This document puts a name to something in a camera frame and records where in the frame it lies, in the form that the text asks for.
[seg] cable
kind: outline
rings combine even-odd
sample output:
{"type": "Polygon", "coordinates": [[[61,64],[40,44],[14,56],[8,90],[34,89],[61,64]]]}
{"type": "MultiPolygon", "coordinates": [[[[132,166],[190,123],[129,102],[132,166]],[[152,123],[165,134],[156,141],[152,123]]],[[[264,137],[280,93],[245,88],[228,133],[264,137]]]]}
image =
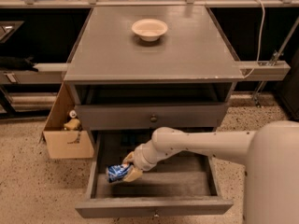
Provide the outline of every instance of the cable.
{"type": "MultiPolygon", "coordinates": [[[[262,21],[261,21],[261,27],[260,27],[260,33],[259,33],[258,53],[257,53],[257,57],[256,57],[256,63],[258,63],[259,60],[260,60],[260,53],[261,53],[261,43],[262,43],[262,34],[263,34],[263,24],[264,24],[264,17],[265,17],[265,9],[264,9],[263,2],[261,0],[254,0],[254,1],[258,2],[261,5],[262,11],[263,11],[262,21]]],[[[244,78],[249,77],[252,74],[253,71],[254,71],[254,68],[252,68],[251,71],[244,76],[244,78]]]]}

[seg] cardboard box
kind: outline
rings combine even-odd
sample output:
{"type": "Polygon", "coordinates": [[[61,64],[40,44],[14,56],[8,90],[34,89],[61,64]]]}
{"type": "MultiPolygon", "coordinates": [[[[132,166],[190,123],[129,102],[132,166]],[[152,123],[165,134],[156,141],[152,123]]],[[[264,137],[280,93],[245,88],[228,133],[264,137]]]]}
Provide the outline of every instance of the cardboard box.
{"type": "Polygon", "coordinates": [[[74,106],[74,100],[63,83],[43,131],[52,159],[93,157],[93,144],[86,131],[64,131],[64,123],[67,122],[68,113],[74,106]]]}

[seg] speckled floor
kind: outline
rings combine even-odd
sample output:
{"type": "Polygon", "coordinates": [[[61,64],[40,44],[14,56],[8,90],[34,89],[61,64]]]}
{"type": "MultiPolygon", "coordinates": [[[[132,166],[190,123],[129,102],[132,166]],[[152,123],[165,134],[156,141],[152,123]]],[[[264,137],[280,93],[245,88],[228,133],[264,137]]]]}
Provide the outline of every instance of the speckled floor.
{"type": "MultiPolygon", "coordinates": [[[[247,94],[234,94],[218,131],[257,130],[288,119],[271,94],[255,107],[247,94]]],[[[234,206],[223,216],[83,219],[75,205],[84,199],[89,160],[50,160],[39,143],[44,119],[0,122],[0,223],[189,223],[241,224],[244,166],[215,159],[224,199],[234,206]]]]}

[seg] gray tabletop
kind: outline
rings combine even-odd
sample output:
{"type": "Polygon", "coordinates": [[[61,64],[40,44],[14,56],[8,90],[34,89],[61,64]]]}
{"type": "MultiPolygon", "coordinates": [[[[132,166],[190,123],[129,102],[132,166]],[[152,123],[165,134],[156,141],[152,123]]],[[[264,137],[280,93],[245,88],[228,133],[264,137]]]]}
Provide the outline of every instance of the gray tabletop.
{"type": "Polygon", "coordinates": [[[219,31],[202,6],[96,7],[64,80],[87,82],[221,82],[242,79],[219,31]],[[156,42],[131,26],[167,23],[156,42]]]}

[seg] white bowl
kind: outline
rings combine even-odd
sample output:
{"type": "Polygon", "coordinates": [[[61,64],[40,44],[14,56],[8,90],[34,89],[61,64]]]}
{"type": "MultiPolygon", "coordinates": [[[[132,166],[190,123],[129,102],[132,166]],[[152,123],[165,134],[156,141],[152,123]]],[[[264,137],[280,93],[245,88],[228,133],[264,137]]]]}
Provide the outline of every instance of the white bowl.
{"type": "Polygon", "coordinates": [[[132,25],[132,31],[142,40],[155,41],[168,30],[167,24],[155,19],[144,19],[132,25]]]}

